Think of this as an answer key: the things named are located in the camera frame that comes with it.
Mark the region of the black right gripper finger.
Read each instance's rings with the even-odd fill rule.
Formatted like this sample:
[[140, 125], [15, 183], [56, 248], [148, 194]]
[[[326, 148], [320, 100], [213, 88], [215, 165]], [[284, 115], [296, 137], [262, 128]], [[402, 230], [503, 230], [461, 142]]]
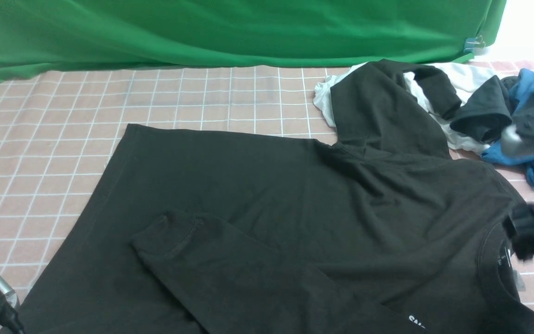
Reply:
[[532, 260], [534, 258], [534, 203], [515, 206], [504, 220], [503, 228], [515, 256], [521, 261]]

